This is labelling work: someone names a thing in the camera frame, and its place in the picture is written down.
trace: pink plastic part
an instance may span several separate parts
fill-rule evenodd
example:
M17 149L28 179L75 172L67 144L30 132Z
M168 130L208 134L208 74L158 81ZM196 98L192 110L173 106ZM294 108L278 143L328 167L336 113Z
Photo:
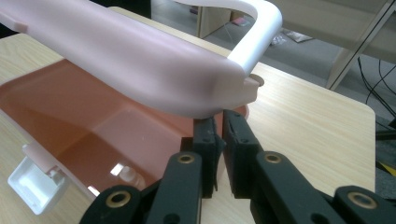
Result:
M251 10L250 2L233 1L233 6ZM248 56L245 53L234 53L229 60L89 0L0 0L0 6L0 22L25 32L141 104L207 118L257 97L259 83L247 77L244 63L238 63ZM272 38L281 23L277 8L264 6L272 12L268 13L271 32L259 40ZM237 52L261 49L254 50L260 55L267 42ZM248 61L247 68L256 62Z

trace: small hole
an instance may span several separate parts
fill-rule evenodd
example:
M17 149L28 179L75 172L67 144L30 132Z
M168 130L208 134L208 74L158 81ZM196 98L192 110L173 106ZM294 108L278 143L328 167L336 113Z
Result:
M312 214L311 220L315 224L329 224L329 220L325 216L323 216L322 214L318 214L318 213Z
M267 154L265 155L265 159L271 163L280 163L282 160L275 154Z
M191 163L194 161L194 157L191 155L181 155L178 157L177 160L180 163Z
M180 217L175 213L168 214L163 218L163 224L177 224L179 222Z
M377 207L376 201L363 193L349 192L347 197L354 204L362 208L375 209Z
M114 195L114 197L111 198L111 202L119 203L122 200L124 200L125 198L126 198L125 194L117 194L117 195Z

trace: clamp jaw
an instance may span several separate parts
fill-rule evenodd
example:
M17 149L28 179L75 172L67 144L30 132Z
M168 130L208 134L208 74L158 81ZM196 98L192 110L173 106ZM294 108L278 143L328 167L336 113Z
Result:
M256 223L393 223L394 204L367 189L341 187L334 197L314 189L280 153L264 151L245 118L223 116L222 138L215 121L194 121L193 138L182 139L163 179L139 191L115 186L103 191L80 223L200 223L201 199L217 187L222 150L233 196L250 199Z

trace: brass screw insert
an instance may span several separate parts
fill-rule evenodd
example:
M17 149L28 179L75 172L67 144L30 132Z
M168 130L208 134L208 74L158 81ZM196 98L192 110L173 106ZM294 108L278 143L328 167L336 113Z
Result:
M192 163L194 161L194 157L192 155L181 155L178 157L178 162L180 163Z
M362 208L375 209L378 207L374 199L360 192L349 192L347 197L354 204Z
M120 190L111 193L106 199L106 205L111 208L123 207L132 198L132 195L126 190Z

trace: floor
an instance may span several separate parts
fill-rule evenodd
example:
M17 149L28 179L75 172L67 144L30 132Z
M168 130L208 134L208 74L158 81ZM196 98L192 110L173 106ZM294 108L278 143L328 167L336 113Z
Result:
M166 24L190 35L196 34L197 16L190 13L190 7L173 2L171 0L151 0L152 19L160 23ZM253 24L254 20L245 17L250 25L236 26L230 22L224 27L218 29L212 35L207 36L205 40L222 46L226 49L232 49L238 41L245 35ZM281 44L274 44L265 51L261 58L262 63L266 63L279 70L300 77L309 82L315 83L321 87L326 85L328 74L330 73L332 62L335 59L339 48L337 46L325 43L323 41L312 39L301 43L296 43L283 33L280 33L276 40L280 40ZM392 91L396 91L396 69L391 71L394 64L381 62L381 74L385 76L389 71L389 75L384 78L384 82L380 82L375 91L396 110L396 95ZM380 79L379 60L368 56L361 56L362 72L370 83L374 86ZM394 119L392 114L382 106L378 100L366 89L361 77L361 70L358 64L354 64L347 73L346 77L335 90L346 97L352 98L359 102L370 106L375 114L377 128L389 129L389 122ZM391 161L396 165L396 144L394 142L377 143L377 155L386 153ZM376 170L376 192L385 198L396 198L396 177L391 176L381 170Z

